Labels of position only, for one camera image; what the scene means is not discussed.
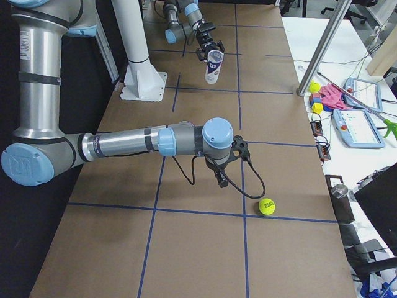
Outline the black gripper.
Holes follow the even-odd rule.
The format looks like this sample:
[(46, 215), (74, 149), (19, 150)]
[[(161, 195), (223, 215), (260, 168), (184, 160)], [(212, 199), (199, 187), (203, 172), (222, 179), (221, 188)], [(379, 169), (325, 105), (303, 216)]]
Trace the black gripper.
[(213, 158), (211, 158), (210, 156), (206, 156), (205, 163), (207, 167), (214, 172), (219, 187), (220, 188), (227, 187), (228, 180), (224, 174), (225, 168), (227, 167), (227, 162), (218, 164)]
[(197, 31), (196, 39), (200, 48), (196, 49), (195, 53), (198, 56), (198, 59), (203, 62), (207, 62), (207, 51), (208, 49), (214, 49), (217, 46), (217, 49), (222, 53), (225, 52), (224, 45), (221, 40), (217, 43), (214, 42), (211, 34), (209, 32), (199, 32)]

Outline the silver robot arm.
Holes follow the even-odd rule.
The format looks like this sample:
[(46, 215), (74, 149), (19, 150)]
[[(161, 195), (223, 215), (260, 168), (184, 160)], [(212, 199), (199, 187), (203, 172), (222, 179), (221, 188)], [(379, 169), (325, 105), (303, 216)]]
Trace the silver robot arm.
[[(157, 151), (162, 156), (204, 156), (220, 187), (228, 185), (226, 165), (232, 161), (234, 140), (231, 124), (215, 117), (203, 126), (190, 122), (145, 127), (113, 133), (65, 135), (58, 126), (61, 87), (61, 39), (100, 36), (96, 1), (8, 1), (20, 28), (20, 125), (14, 143), (1, 154), (4, 172), (23, 186), (38, 186), (85, 162), (110, 156)], [(159, 102), (163, 99), (167, 73), (151, 64), (138, 1), (112, 1), (128, 58), (123, 100)], [(206, 82), (215, 84), (225, 51), (221, 41), (209, 34), (215, 28), (206, 22), (198, 1), (164, 1), (168, 43), (184, 34), (195, 34), (197, 55), (207, 64)]]
[(205, 20), (198, 1), (164, 1), (162, 12), (167, 20), (165, 36), (169, 44), (196, 39), (200, 61), (208, 64), (223, 61), (223, 43), (212, 38), (210, 32), (215, 30), (215, 25)]

